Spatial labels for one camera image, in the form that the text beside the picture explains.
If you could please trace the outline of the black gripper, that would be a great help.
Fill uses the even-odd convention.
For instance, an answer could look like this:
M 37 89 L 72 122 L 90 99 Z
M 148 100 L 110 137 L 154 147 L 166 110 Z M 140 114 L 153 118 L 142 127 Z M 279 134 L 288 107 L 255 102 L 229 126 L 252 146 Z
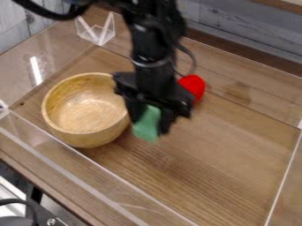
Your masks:
M 189 117 L 193 95 L 177 84 L 173 64 L 140 64 L 133 62 L 132 72 L 114 72 L 116 93 L 125 100 L 125 108 L 134 123 L 149 104 L 160 109 L 158 134 L 169 133 L 176 116 Z

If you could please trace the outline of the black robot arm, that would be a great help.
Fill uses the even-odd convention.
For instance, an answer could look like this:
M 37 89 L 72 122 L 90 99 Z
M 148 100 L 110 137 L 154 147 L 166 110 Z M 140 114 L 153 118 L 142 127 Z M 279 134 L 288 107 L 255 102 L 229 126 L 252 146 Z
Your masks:
M 156 139 L 179 117 L 188 117 L 193 95 L 179 84 L 176 51 L 185 21 L 176 0 L 97 0 L 121 14 L 130 35 L 130 72 L 116 72 L 116 93 L 125 101 L 132 133 Z

